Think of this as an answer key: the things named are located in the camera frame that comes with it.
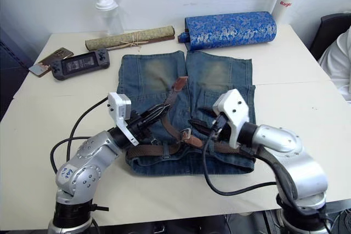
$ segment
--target denim shorts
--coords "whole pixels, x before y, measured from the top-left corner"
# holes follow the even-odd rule
[[[132,110],[144,112],[155,104],[163,103],[172,84],[180,76],[188,76],[188,82],[168,113],[170,123],[178,130],[192,128],[188,120],[203,120],[210,127],[213,118],[199,108],[212,108],[218,97],[230,89],[238,89],[248,104],[250,121],[255,122],[254,89],[251,60],[214,56],[203,52],[188,52],[186,60],[181,51],[155,55],[125,55],[119,71],[117,93],[126,94],[132,102]],[[168,155],[168,145],[176,141],[161,122],[150,130],[163,145],[163,156],[126,158],[132,170],[140,175],[191,175],[202,174],[201,150],[182,144],[180,150]],[[206,136],[192,129],[193,135],[205,140]],[[146,139],[141,144],[150,144]],[[218,153],[213,143],[207,153],[210,174],[242,174],[254,169],[254,160],[238,154]]]

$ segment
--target sticker on robot arm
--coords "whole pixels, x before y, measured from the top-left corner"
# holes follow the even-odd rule
[[[71,178],[71,176],[74,174],[74,172],[77,170],[76,167],[67,164],[61,171],[60,174],[58,176],[58,182],[60,182],[61,184],[64,184],[66,182],[68,182]]]

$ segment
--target blue brocade cylinder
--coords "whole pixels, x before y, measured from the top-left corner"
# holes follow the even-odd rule
[[[272,41],[276,23],[268,12],[192,16],[185,18],[185,31],[178,41],[188,50],[211,49]]]

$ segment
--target white shirt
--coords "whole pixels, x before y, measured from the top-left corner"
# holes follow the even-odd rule
[[[318,63],[351,105],[351,27],[325,50]]]

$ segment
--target belt strap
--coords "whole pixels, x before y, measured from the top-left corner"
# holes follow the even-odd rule
[[[164,101],[164,104],[170,104],[171,107],[174,105],[176,102],[178,93],[182,91],[183,87],[186,85],[186,81],[188,80],[187,76],[179,77],[175,83],[172,85],[172,90],[170,94],[168,95],[167,99]],[[202,141],[191,135],[191,134],[185,134],[181,133],[178,131],[174,126],[171,125],[169,122],[169,119],[167,115],[163,116],[161,118],[161,123],[165,130],[173,136],[178,142],[183,141],[187,144],[194,145],[195,147],[201,147],[202,146]]]
[[[180,149],[181,144],[169,145],[169,155],[177,153]],[[239,149],[233,149],[229,147],[229,144],[224,144],[221,142],[214,143],[214,150],[218,153],[239,153]],[[137,145],[130,148],[127,152],[127,159],[132,159],[139,156],[163,156],[163,145]]]
[[[163,158],[164,159],[169,159],[170,158],[169,146],[167,145],[166,142],[163,142],[162,145],[163,145]]]
[[[165,104],[170,104],[171,107],[174,105],[174,103],[176,102],[178,93],[186,85],[187,79],[188,77],[184,76],[184,77],[179,77],[175,81],[175,83],[172,85],[172,90],[169,96],[164,101]],[[161,118],[161,123],[165,128],[165,130],[177,140],[176,144],[168,146],[168,152],[166,153],[167,155],[173,155],[177,153],[180,149],[181,142],[187,143],[195,148],[202,149],[203,142],[199,138],[191,135],[190,129],[185,129],[182,132],[178,131],[174,126],[171,125],[167,116],[163,116]],[[220,142],[214,143],[214,150],[215,152],[219,152],[219,153],[232,153],[232,154],[239,153],[239,149],[233,149],[229,147],[228,144],[223,144]],[[130,148],[127,151],[128,159],[139,157],[139,156],[164,156],[164,155],[165,155],[165,151],[164,151],[163,145],[138,145]]]

